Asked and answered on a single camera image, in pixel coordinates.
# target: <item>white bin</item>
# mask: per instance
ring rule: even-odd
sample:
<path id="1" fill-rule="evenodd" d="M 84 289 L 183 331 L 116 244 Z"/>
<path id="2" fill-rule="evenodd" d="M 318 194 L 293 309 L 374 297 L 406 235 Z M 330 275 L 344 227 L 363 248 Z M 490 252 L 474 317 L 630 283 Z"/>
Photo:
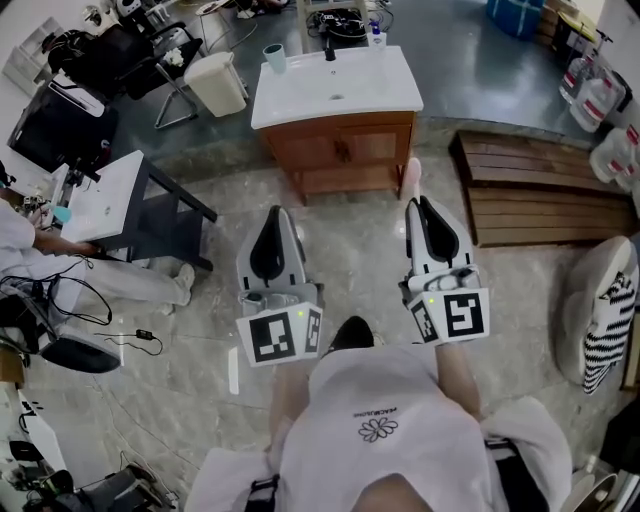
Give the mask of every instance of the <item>white bin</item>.
<path id="1" fill-rule="evenodd" d="M 184 75 L 185 83 L 216 117 L 247 106 L 247 92 L 232 63 L 233 53 L 216 53 L 191 64 Z"/>

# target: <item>wooden slat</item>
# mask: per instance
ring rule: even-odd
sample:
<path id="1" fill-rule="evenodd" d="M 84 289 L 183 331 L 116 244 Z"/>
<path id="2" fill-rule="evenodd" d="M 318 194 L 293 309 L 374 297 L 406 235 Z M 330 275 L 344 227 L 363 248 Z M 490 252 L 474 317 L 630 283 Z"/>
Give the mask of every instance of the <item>wooden slat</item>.
<path id="1" fill-rule="evenodd" d="M 479 247 L 535 245 L 600 241 L 620 235 L 620 230 L 606 228 L 506 228 L 478 229 Z"/>
<path id="2" fill-rule="evenodd" d="M 459 132 L 450 148 L 463 183 L 538 190 L 597 191 L 624 195 L 600 182 L 585 150 L 511 135 Z"/>
<path id="3" fill-rule="evenodd" d="M 597 206 L 554 203 L 538 203 L 533 201 L 474 201 L 474 215 L 570 215 L 571 217 L 610 217 L 628 219 L 629 212 L 623 210 L 606 210 Z"/>
<path id="4" fill-rule="evenodd" d="M 469 165 L 473 167 L 504 167 L 532 171 L 556 172 L 568 176 L 579 176 L 597 181 L 591 167 L 568 165 L 540 158 L 522 158 L 502 155 L 467 155 Z"/>
<path id="5" fill-rule="evenodd" d="M 545 185 L 586 190 L 596 190 L 599 192 L 617 191 L 611 185 L 602 183 L 599 180 L 581 178 L 578 176 L 567 176 L 552 172 L 523 171 L 522 169 L 495 168 L 495 167 L 472 167 L 472 179 L 477 182 L 501 182 L 510 185 Z"/>
<path id="6" fill-rule="evenodd" d="M 476 215 L 475 225 L 483 228 L 610 228 L 627 230 L 625 218 L 569 217 L 566 215 Z"/>
<path id="7" fill-rule="evenodd" d="M 541 194 L 537 190 L 470 188 L 469 195 L 475 201 L 532 201 L 537 203 L 598 206 L 606 210 L 624 210 L 625 212 L 628 212 L 631 207 L 629 200 L 625 198 L 602 198 L 559 192 Z"/>

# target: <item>printed logo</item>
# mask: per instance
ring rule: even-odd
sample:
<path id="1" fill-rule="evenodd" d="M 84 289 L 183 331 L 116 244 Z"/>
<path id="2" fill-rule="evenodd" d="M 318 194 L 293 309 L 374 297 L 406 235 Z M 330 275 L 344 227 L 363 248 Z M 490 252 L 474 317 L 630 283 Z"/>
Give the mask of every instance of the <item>printed logo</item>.
<path id="1" fill-rule="evenodd" d="M 296 354 L 286 313 L 250 320 L 249 328 L 256 362 L 273 361 Z"/>
<path id="2" fill-rule="evenodd" d="M 360 430 L 358 430 L 358 434 L 366 442 L 375 443 L 378 439 L 385 439 L 393 434 L 397 428 L 398 423 L 396 421 L 390 421 L 388 418 L 373 419 L 365 421 Z"/>

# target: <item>hand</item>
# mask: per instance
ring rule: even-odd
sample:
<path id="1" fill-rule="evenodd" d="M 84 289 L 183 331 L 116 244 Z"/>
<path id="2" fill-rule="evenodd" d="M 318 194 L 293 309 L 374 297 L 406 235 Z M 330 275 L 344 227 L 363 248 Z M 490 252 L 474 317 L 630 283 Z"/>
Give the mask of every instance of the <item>hand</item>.
<path id="1" fill-rule="evenodd" d="M 76 244 L 74 252 L 82 254 L 83 256 L 93 256 L 100 252 L 100 248 L 88 242 L 83 242 L 81 244 Z"/>

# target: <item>cabinet door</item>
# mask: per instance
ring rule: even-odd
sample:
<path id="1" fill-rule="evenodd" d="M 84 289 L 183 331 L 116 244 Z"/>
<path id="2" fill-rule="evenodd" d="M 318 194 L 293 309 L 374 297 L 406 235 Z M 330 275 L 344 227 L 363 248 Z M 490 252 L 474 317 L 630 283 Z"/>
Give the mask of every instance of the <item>cabinet door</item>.
<path id="1" fill-rule="evenodd" d="M 340 158 L 345 163 L 404 165 L 409 156 L 411 125 L 340 128 Z"/>
<path id="2" fill-rule="evenodd" d="M 331 168 L 341 165 L 335 129 L 277 130 L 267 136 L 276 160 L 285 171 Z"/>

